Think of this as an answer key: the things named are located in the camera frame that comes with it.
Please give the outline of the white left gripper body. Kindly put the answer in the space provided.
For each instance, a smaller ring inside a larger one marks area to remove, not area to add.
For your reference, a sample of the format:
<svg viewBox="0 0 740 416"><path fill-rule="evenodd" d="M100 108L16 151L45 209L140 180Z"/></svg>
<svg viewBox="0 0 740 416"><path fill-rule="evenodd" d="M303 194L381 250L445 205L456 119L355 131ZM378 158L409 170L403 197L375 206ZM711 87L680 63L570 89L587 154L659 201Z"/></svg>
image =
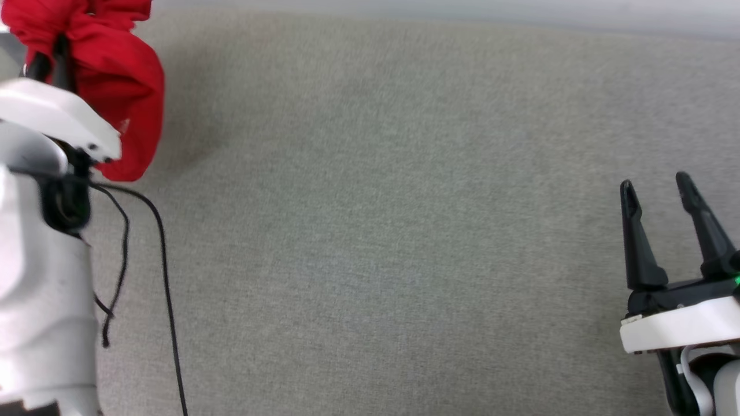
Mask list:
<svg viewBox="0 0 740 416"><path fill-rule="evenodd" d="M96 162L122 155L118 130L78 95L41 81L3 81L1 119L82 148Z"/></svg>

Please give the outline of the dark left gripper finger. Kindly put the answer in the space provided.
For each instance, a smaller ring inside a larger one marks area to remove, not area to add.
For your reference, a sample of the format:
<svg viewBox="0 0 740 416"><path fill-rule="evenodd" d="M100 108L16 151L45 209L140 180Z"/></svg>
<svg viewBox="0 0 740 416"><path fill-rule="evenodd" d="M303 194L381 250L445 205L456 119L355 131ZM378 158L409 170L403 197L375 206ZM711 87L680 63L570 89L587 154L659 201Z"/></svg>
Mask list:
<svg viewBox="0 0 740 416"><path fill-rule="evenodd" d="M35 53L30 63L24 66L24 77L47 82L52 72L52 60L43 53Z"/></svg>
<svg viewBox="0 0 740 416"><path fill-rule="evenodd" d="M77 93L75 64L72 49L66 35L59 35L53 48L52 85L62 90Z"/></svg>

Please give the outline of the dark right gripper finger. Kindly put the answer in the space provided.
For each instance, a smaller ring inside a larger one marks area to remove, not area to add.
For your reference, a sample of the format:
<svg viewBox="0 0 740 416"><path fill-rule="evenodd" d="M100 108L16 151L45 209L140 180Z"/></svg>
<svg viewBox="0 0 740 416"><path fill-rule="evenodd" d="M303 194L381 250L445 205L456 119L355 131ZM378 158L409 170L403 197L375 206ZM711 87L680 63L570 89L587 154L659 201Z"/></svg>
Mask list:
<svg viewBox="0 0 740 416"><path fill-rule="evenodd" d="M668 275L657 263L642 226L642 208L629 180L619 187L627 288L656 291L668 286Z"/></svg>
<svg viewBox="0 0 740 416"><path fill-rule="evenodd" d="M704 279L735 279L738 277L738 250L724 231L692 177L685 172L676 174L676 184L684 210L693 220Z"/></svg>

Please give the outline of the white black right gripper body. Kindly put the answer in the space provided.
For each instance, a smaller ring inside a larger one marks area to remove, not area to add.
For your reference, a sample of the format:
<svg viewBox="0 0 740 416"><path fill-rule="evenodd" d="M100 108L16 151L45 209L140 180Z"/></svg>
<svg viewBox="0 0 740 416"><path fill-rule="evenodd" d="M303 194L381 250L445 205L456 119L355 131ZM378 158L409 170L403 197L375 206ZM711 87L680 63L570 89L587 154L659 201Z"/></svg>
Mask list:
<svg viewBox="0 0 740 416"><path fill-rule="evenodd" d="M619 327L624 352L738 340L738 277L721 281L695 279L663 286L645 286L627 273L627 314Z"/></svg>

